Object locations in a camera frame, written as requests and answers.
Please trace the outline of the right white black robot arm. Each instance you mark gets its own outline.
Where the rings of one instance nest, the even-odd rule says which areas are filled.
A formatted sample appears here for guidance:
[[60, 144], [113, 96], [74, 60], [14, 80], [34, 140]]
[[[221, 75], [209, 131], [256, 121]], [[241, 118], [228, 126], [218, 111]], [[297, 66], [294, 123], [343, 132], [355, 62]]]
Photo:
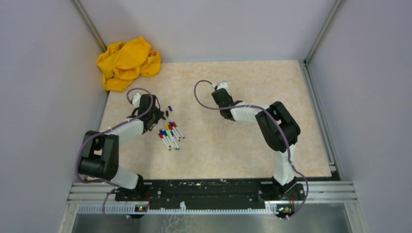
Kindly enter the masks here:
[[274, 151], [274, 195], [279, 200], [286, 200], [296, 184], [291, 161], [301, 130], [295, 119], [280, 101], [256, 108], [241, 100], [233, 101], [226, 88], [216, 87], [211, 95], [225, 119], [259, 126], [265, 142]]

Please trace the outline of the red cap marker pen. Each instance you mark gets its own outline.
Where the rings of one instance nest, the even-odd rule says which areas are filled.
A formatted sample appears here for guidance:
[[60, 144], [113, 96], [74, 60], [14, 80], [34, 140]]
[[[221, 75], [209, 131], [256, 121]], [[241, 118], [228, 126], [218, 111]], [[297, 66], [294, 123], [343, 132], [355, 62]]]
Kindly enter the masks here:
[[173, 121], [172, 122], [173, 127], [175, 128], [175, 130], [179, 133], [181, 138], [185, 138], [184, 134], [182, 133], [182, 131], [180, 131], [180, 129], [177, 127], [177, 124]]

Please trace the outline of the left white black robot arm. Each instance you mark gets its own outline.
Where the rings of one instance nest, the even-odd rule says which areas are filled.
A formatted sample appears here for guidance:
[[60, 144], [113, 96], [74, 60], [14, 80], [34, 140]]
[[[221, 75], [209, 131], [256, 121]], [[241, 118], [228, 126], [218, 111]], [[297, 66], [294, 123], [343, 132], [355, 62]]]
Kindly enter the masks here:
[[104, 132], [85, 133], [77, 171], [98, 182], [125, 188], [132, 200], [139, 201], [146, 194], [143, 177], [120, 166], [120, 146], [151, 131], [165, 117], [156, 95], [136, 93], [130, 102], [134, 110], [124, 122]]

